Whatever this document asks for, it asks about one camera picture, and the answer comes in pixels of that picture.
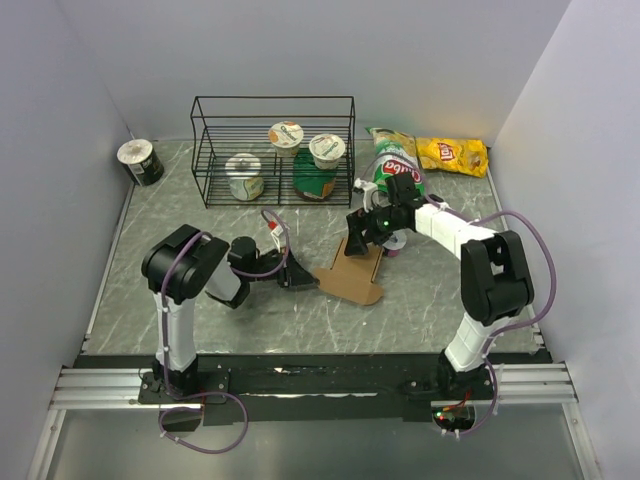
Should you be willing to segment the brown cardboard box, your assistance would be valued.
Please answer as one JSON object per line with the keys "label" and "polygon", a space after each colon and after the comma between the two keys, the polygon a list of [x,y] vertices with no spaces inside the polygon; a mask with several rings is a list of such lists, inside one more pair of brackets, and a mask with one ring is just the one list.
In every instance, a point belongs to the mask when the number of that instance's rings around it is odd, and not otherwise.
{"label": "brown cardboard box", "polygon": [[335,297],[352,303],[370,306],[384,295],[382,286],[375,279],[383,258],[383,249],[371,246],[364,256],[346,256],[347,238],[339,243],[331,266],[317,267],[312,274],[318,280],[318,288]]}

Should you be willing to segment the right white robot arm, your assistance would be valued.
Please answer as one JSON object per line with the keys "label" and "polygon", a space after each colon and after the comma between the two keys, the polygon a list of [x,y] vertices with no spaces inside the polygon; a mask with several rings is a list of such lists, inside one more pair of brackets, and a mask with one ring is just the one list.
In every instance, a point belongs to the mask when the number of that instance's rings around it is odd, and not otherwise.
{"label": "right white robot arm", "polygon": [[520,236],[495,231],[463,219],[444,200],[422,193],[408,172],[385,180],[387,203],[377,205],[379,186],[357,179],[354,191],[363,206],[347,215],[344,254],[363,256],[370,245],[381,246],[409,229],[427,237],[460,262],[460,295],[464,315],[440,357],[437,386],[456,399],[471,388],[485,365],[496,336],[534,298],[534,287]]}

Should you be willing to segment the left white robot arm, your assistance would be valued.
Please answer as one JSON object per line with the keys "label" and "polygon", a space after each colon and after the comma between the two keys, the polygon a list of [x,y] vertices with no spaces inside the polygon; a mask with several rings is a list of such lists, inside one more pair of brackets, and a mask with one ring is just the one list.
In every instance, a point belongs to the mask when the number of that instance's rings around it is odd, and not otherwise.
{"label": "left white robot arm", "polygon": [[184,224],[144,257],[141,273],[153,293],[158,318],[153,374],[174,401],[188,401],[200,387],[194,339],[200,294],[235,309],[246,300],[253,282],[274,281],[283,289],[318,284],[291,252],[284,229],[275,226],[272,233],[277,246],[261,253],[249,236],[228,243]]}

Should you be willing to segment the green lidded brown jar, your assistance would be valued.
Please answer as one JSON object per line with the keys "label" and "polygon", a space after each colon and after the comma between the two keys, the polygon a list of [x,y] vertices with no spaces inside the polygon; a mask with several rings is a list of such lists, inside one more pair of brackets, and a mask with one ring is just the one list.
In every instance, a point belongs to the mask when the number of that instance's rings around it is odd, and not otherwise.
{"label": "green lidded brown jar", "polygon": [[297,195],[311,201],[326,200],[335,187],[336,169],[320,169],[308,148],[301,148],[293,163],[293,188]]}

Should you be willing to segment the green Chuba chips bag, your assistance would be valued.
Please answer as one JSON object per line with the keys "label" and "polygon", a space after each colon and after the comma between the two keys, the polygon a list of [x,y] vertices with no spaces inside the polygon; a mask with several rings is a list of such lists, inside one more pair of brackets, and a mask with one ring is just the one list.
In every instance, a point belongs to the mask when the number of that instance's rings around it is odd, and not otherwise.
{"label": "green Chuba chips bag", "polygon": [[425,187],[420,170],[416,138],[412,135],[384,128],[367,128],[374,143],[374,159],[366,168],[364,176],[378,186],[378,190],[388,193],[386,179],[410,173],[421,194]]}

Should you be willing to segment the pale yogurt cup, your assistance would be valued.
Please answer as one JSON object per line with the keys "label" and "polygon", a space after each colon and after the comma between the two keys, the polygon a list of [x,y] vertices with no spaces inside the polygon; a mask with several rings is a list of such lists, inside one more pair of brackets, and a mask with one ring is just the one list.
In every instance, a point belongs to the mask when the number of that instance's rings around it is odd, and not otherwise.
{"label": "pale yogurt cup", "polygon": [[260,160],[250,153],[237,153],[225,163],[232,196],[239,201],[257,199],[264,191]]}

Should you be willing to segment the orange yogurt cup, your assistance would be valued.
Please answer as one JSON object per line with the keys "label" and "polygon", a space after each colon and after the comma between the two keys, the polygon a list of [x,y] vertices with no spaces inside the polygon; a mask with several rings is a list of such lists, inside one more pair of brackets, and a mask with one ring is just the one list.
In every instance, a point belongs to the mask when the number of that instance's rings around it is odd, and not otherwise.
{"label": "orange yogurt cup", "polygon": [[270,127],[268,136],[279,157],[293,158],[304,139],[304,130],[297,123],[282,121]]}

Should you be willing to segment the yellow Lays chips bag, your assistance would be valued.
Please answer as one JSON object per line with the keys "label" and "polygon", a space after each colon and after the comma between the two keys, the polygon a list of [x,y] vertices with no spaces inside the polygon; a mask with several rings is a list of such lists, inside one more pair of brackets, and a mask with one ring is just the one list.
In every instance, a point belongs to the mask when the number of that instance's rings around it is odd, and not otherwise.
{"label": "yellow Lays chips bag", "polygon": [[489,167],[486,145],[479,139],[417,137],[417,154],[425,170],[484,178]]}

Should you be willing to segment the black chips can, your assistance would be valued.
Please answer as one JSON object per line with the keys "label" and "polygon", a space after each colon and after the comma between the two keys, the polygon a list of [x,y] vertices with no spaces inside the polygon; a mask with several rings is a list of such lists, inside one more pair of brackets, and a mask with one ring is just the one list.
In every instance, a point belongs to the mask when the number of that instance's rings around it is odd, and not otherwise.
{"label": "black chips can", "polygon": [[164,166],[148,140],[130,140],[119,147],[116,156],[136,185],[153,185],[164,174]]}

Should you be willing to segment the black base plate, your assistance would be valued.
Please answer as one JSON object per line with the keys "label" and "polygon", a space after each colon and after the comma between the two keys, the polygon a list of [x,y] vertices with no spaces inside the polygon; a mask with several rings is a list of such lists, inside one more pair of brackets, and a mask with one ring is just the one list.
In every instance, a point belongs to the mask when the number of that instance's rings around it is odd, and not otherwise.
{"label": "black base plate", "polygon": [[115,379],[134,371],[130,406],[158,407],[201,417],[204,425],[244,420],[316,421],[399,418],[429,422],[435,409],[460,402],[543,403],[564,392],[566,376],[546,353],[491,356],[469,382],[440,377],[441,354],[213,355],[198,357],[199,391],[171,397],[153,374],[149,356],[81,355],[74,369],[105,374],[99,386],[115,391]]}

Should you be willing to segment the aluminium rail frame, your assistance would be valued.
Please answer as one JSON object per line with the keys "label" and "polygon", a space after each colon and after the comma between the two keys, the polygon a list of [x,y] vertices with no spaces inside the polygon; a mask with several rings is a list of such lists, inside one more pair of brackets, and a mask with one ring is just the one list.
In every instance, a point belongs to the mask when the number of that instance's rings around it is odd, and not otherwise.
{"label": "aluminium rail frame", "polygon": [[[233,451],[204,455],[159,436],[158,409],[137,401],[145,356],[118,355],[107,326],[138,329],[115,305],[132,277],[134,238],[149,226],[150,198],[125,203],[87,333],[88,354],[64,369],[32,479],[597,479],[601,472],[569,369],[552,361],[537,327],[510,336],[492,361],[499,394],[478,431],[455,440],[429,422],[399,418],[288,417],[285,396],[260,396]],[[458,266],[413,240],[385,259],[383,299],[358,307],[304,292],[255,316],[200,304],[199,345],[235,363],[299,358],[409,366],[435,359],[460,318]]]}

